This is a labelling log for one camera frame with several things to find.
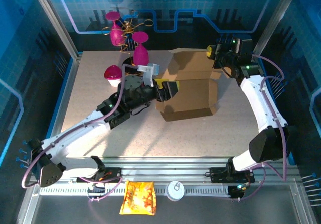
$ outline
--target chip bag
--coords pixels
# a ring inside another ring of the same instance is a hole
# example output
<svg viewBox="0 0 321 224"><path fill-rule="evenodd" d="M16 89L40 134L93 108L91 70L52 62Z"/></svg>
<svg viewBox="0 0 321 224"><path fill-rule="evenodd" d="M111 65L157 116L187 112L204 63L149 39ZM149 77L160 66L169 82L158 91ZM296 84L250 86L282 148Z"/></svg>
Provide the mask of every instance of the chip bag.
<svg viewBox="0 0 321 224"><path fill-rule="evenodd" d="M156 192L154 182L127 181L120 215L155 215Z"/></svg>

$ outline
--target cardboard box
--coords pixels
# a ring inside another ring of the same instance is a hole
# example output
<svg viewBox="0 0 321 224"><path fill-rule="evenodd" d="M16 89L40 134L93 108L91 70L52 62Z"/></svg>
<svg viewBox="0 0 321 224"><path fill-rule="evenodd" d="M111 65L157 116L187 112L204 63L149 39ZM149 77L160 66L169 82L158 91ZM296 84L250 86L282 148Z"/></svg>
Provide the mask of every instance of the cardboard box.
<svg viewBox="0 0 321 224"><path fill-rule="evenodd" d="M157 102L165 121L211 116L216 112L218 86L215 80L221 71L214 70L213 60L204 51L174 50L173 57L162 79L180 83L178 93L166 102Z"/></svg>

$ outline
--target beige tabletop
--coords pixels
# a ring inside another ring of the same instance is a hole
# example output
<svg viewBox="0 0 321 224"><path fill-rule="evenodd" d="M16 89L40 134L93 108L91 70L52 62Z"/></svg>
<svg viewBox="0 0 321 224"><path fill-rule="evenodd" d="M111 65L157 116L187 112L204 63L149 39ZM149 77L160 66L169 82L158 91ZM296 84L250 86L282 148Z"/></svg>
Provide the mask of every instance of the beige tabletop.
<svg viewBox="0 0 321 224"><path fill-rule="evenodd" d="M150 62L163 72L172 53L149 51ZM129 55L118 51L84 52L81 58L62 131L96 110L116 92L104 72L121 66ZM235 156L248 149L258 128L251 106L234 79L218 80L217 112L213 116L165 122L151 107L85 143L68 157L109 156Z"/></svg>

